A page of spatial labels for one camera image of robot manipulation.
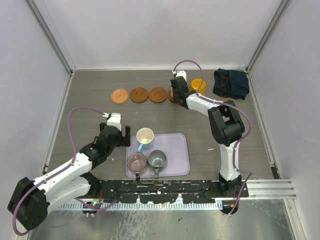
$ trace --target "white wall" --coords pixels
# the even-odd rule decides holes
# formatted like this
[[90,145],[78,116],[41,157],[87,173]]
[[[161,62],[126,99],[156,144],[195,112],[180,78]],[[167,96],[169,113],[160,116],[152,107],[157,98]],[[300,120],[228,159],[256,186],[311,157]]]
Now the white wall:
[[0,1],[0,22],[0,239],[9,240],[9,200],[40,173],[68,74],[23,0]]
[[320,1],[292,1],[251,72],[283,177],[319,239]]
[[77,69],[246,67],[280,1],[35,0]]

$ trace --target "mug handle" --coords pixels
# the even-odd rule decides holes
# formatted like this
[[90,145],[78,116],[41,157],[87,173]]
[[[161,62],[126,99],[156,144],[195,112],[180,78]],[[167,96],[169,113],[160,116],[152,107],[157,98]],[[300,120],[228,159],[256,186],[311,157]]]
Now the mug handle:
[[144,145],[141,143],[138,147],[138,152],[142,153],[144,151]]
[[155,178],[155,179],[158,179],[158,178],[159,178],[159,168],[156,168],[156,169],[154,170],[154,178]]
[[139,176],[139,173],[138,173],[138,172],[135,173],[135,180],[136,180],[136,181],[140,181],[140,176]]

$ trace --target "purple tray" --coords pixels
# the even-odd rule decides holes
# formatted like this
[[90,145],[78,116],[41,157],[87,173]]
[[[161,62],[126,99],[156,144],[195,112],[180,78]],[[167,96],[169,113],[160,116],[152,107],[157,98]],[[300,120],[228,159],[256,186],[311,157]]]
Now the purple tray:
[[[153,140],[153,147],[144,150],[142,154],[148,159],[149,154],[154,150],[161,150],[165,153],[168,165],[159,172],[159,177],[183,176],[189,173],[190,163],[185,135],[181,133],[157,134],[154,135]],[[138,152],[139,142],[136,136],[131,136],[130,141],[131,146],[126,148],[126,161],[131,154]],[[136,174],[128,168],[127,164],[125,166],[126,175],[131,179],[136,178]],[[154,178],[155,172],[148,168],[140,177]]]

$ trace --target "mug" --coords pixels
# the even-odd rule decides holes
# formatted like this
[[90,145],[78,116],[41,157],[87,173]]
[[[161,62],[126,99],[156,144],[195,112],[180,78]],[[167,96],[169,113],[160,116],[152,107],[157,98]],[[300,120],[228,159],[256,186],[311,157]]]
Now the mug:
[[148,165],[147,158],[142,153],[133,153],[127,159],[127,166],[135,173],[135,180],[140,180],[140,175],[146,173]]
[[168,165],[167,156],[163,151],[154,150],[148,157],[148,166],[154,170],[154,178],[159,178],[159,172]]
[[[201,78],[193,79],[190,83],[190,91],[196,91],[198,89],[198,87],[200,86],[201,81],[202,81]],[[199,93],[201,93],[201,95],[203,95],[203,96],[205,95],[206,87],[207,87],[207,83],[206,83],[206,81],[203,81],[203,84],[199,89]]]
[[140,143],[138,152],[142,153],[144,150],[151,148],[154,145],[154,137],[154,132],[150,128],[141,128],[136,133],[136,139]]

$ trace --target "black mounting plate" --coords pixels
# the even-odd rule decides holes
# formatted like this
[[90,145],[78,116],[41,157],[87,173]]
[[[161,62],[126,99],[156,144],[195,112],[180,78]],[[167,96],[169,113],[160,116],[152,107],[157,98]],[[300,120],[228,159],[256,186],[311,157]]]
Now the black mounting plate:
[[[215,203],[215,198],[235,198],[236,194],[225,195],[219,190],[218,180],[101,180],[104,202],[111,203],[118,199],[121,203],[140,202],[154,204],[166,202],[174,203],[181,194],[184,204]],[[241,197],[248,197],[248,188],[245,186]]]

